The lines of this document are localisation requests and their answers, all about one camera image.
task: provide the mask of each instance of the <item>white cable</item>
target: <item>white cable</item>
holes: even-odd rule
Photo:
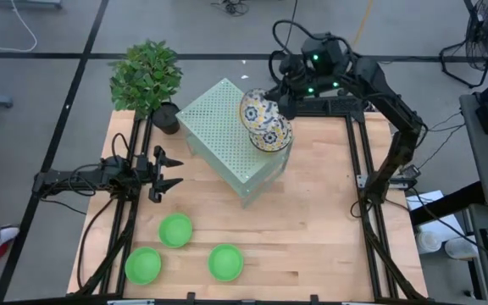
[[[14,8],[14,12],[16,13],[16,16],[22,22],[22,25],[24,25],[24,27],[27,29],[27,31],[30,32],[31,37],[33,37],[33,40],[35,42],[33,43],[33,47],[30,47],[29,49],[26,49],[26,50],[15,49],[15,48],[11,48],[11,47],[0,47],[0,51],[23,52],[23,53],[31,52],[37,46],[37,37],[35,37],[35,34],[33,34],[33,32],[30,30],[30,27],[27,26],[27,24],[24,22],[24,20],[22,19],[22,16],[20,16],[20,13],[18,13],[18,9],[16,8],[16,4],[14,4],[14,0],[10,0],[10,2],[13,4],[13,8]]]

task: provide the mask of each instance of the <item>perforated box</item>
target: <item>perforated box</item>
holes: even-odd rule
[[[262,187],[261,182],[287,160],[291,146],[280,152],[262,152],[250,142],[238,113],[243,94],[223,79],[176,115],[187,129],[191,150],[201,155],[241,197]]]

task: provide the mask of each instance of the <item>ceramic bowl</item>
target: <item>ceramic bowl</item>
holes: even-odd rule
[[[263,89],[253,89],[244,94],[240,104],[241,122],[254,135],[271,131],[278,120],[278,104],[264,99]]]
[[[252,144],[267,153],[278,152],[286,148],[292,139],[293,129],[291,123],[283,115],[278,117],[272,130],[264,135],[255,135],[250,132]]]

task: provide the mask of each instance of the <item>red and white shoe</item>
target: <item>red and white shoe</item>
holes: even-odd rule
[[[0,227],[0,259],[5,255],[8,245],[18,235],[18,226],[6,225]]]

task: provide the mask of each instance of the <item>green plastic bowl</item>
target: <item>green plastic bowl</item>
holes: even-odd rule
[[[174,213],[163,219],[159,225],[159,240],[167,247],[182,247],[190,239],[193,226],[189,217]]]
[[[149,284],[160,270],[161,257],[150,247],[137,248],[125,261],[125,275],[133,284]]]
[[[244,257],[237,247],[229,244],[216,246],[208,258],[208,269],[219,281],[232,281],[241,274]]]

